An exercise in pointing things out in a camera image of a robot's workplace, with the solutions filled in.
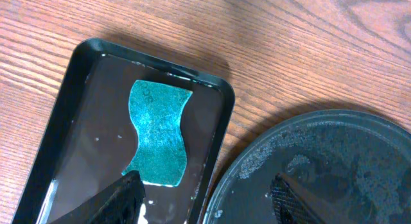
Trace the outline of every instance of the curved teal shape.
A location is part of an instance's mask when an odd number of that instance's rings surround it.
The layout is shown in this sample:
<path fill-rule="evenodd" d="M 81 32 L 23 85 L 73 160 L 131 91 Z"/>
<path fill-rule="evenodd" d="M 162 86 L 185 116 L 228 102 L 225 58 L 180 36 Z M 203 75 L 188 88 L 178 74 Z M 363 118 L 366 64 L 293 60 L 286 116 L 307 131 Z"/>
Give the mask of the curved teal shape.
<path fill-rule="evenodd" d="M 137 152 L 122 172 L 140 172 L 151 184 L 178 186 L 187 167 L 180 131 L 182 111 L 192 92 L 162 83 L 137 80 L 128 111 L 139 137 Z"/>

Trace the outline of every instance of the tabletop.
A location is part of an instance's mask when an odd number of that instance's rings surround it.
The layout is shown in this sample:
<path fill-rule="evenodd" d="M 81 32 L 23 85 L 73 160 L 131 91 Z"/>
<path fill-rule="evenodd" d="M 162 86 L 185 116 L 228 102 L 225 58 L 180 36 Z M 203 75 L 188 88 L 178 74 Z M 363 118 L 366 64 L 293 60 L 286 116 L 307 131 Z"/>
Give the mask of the tabletop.
<path fill-rule="evenodd" d="M 0 223 L 24 189 L 73 49 L 99 37 L 225 78 L 213 181 L 250 142 L 329 108 L 411 130 L 411 0 L 0 0 Z"/>

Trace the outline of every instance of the black circular tray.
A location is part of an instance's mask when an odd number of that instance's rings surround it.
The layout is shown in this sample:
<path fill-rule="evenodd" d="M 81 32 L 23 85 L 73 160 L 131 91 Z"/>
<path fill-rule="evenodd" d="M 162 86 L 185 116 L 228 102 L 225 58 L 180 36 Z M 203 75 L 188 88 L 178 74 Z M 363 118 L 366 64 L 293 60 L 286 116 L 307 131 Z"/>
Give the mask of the black circular tray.
<path fill-rule="evenodd" d="M 410 147 L 408 132 L 374 115 L 324 110 L 294 117 L 232 163 L 204 223 L 277 223 L 269 189 L 279 172 L 357 223 L 408 222 Z"/>

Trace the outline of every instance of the black tray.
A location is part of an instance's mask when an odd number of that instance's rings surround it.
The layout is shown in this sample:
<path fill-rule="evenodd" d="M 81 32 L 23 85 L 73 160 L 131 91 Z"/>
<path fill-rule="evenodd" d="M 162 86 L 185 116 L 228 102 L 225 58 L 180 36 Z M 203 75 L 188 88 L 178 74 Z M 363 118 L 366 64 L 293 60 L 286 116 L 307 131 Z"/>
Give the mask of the black tray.
<path fill-rule="evenodd" d="M 218 183 L 203 224 L 277 223 L 270 185 L 280 172 L 356 223 L 410 223 L 411 134 L 371 114 L 324 110 L 253 141 Z"/>
<path fill-rule="evenodd" d="M 121 176 L 137 149 L 127 102 L 137 79 L 193 91 L 180 124 L 188 153 L 182 182 L 174 188 L 145 185 L 144 203 L 150 223 L 197 222 L 234 106 L 232 87 L 210 74 L 89 39 L 71 57 L 13 223 L 53 221 Z"/>

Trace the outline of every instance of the teal object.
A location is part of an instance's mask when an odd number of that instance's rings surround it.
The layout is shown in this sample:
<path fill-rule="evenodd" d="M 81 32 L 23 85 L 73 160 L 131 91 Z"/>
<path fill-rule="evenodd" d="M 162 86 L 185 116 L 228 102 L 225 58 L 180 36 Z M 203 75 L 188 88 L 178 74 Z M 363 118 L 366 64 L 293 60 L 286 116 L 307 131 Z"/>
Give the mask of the teal object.
<path fill-rule="evenodd" d="M 137 80 L 133 84 L 128 111 L 139 144 L 123 175 L 137 170 L 146 183 L 173 187 L 180 184 L 187 167 L 180 120 L 191 94 L 162 83 Z"/>

